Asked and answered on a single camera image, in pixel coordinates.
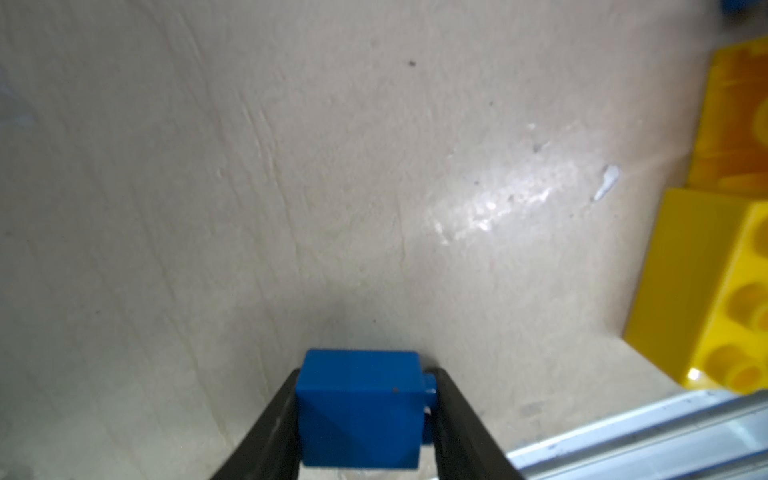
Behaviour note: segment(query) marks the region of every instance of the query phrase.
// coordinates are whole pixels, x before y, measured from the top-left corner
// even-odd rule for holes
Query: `yellow toy brick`
[[[768,195],[768,38],[714,55],[688,185]]]
[[[768,388],[768,200],[668,190],[624,339],[689,389]]]

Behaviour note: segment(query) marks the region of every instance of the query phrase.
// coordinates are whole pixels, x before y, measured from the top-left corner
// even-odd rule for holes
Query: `yellow building block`
[[[768,388],[768,200],[668,190],[624,339],[689,389]]]
[[[768,38],[714,55],[688,185],[768,197]]]

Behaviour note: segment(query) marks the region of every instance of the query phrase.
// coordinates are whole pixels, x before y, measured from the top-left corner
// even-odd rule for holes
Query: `scratched surface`
[[[311,346],[420,351],[506,449],[676,392],[619,335],[765,32],[716,3],[0,0],[0,468],[206,478]]]

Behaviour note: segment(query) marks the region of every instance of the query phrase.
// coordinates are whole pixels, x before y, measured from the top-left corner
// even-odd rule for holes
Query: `white mark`
[[[603,170],[603,184],[598,188],[598,191],[594,193],[592,201],[598,202],[605,197],[605,194],[607,194],[619,181],[620,176],[621,169],[618,165],[608,165],[605,170]]]

